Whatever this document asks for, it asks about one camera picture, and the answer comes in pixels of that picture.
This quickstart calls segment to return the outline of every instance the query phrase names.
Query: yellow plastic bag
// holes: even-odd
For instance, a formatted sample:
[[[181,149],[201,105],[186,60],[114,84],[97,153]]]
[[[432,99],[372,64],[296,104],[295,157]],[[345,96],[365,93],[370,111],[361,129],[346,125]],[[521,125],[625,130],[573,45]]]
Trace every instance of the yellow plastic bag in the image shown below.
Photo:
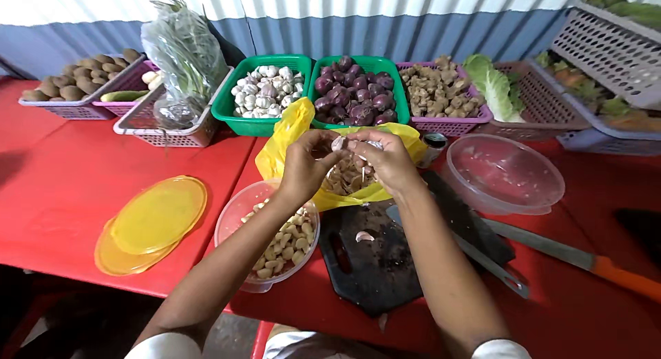
[[[315,116],[315,106],[307,98],[292,103],[282,113],[282,119],[273,128],[273,136],[266,142],[264,148],[257,154],[254,163],[260,174],[266,180],[282,178],[285,167],[285,153],[287,146],[292,144],[310,128],[310,122]],[[413,162],[422,159],[426,146],[420,141],[418,131],[408,125],[385,123],[379,126],[354,126],[350,128],[335,129],[341,135],[348,135],[365,128],[376,128],[381,131],[399,135],[411,156]],[[392,198],[380,183],[375,182],[349,196],[340,196],[324,189],[313,197],[319,211],[325,211],[346,205],[361,205],[367,202],[380,202]]]

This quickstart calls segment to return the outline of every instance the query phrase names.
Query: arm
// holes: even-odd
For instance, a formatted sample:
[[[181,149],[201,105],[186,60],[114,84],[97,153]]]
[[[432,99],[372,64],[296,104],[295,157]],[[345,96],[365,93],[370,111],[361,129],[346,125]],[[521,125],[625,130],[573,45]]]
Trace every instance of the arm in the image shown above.
[[[348,137],[354,140],[349,149],[368,159],[399,207],[422,291],[453,357],[470,358],[480,344],[508,338],[496,305],[452,239],[401,139],[378,131]],[[359,141],[379,141],[384,150]]]
[[[313,152],[330,151],[338,134],[309,131],[287,149],[285,173],[269,202],[223,241],[175,287],[136,343],[164,332],[180,332],[203,347],[211,326],[252,270],[278,229],[310,200],[327,171],[348,152],[315,160]]]

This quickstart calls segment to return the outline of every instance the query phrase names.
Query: knife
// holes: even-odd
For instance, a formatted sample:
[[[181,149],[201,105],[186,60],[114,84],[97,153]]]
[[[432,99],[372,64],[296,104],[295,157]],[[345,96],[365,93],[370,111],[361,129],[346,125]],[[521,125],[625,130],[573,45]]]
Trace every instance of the knife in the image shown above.
[[[618,286],[635,291],[643,296],[661,303],[661,284],[638,274],[618,268],[613,261],[605,256],[597,256],[578,250],[568,245],[558,243],[549,238],[531,233],[497,220],[483,219],[484,222],[500,236],[515,240],[539,252],[546,253],[561,261],[590,271],[604,279],[612,281]]]
[[[388,217],[396,222],[398,225],[402,225],[402,219],[399,216],[399,208],[396,205],[392,205],[385,210],[385,213],[388,214]],[[528,287],[513,277],[509,272],[500,267],[496,262],[491,260],[489,257],[485,256],[484,253],[480,252],[479,249],[475,248],[472,244],[468,243],[466,239],[458,236],[453,231],[452,236],[459,245],[459,248],[471,257],[475,262],[482,265],[489,272],[494,274],[500,281],[502,281],[506,286],[511,290],[515,291],[519,296],[528,299]]]

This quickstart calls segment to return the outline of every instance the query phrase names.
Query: cucumber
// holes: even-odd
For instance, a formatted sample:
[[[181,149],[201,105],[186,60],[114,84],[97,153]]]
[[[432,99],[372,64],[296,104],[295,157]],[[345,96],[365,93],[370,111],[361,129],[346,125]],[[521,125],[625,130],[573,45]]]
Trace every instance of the cucumber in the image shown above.
[[[149,90],[122,90],[120,92],[105,93],[101,96],[102,102],[132,102],[143,95],[149,93]]]

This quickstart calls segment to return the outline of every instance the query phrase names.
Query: white sleeve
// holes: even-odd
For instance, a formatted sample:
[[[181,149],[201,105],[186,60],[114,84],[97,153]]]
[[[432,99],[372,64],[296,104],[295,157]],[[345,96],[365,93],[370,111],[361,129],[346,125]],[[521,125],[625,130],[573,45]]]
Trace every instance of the white sleeve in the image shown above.
[[[202,359],[202,351],[192,338],[168,332],[137,344],[124,359]]]
[[[471,359],[531,359],[526,349],[510,340],[491,340],[477,346]]]

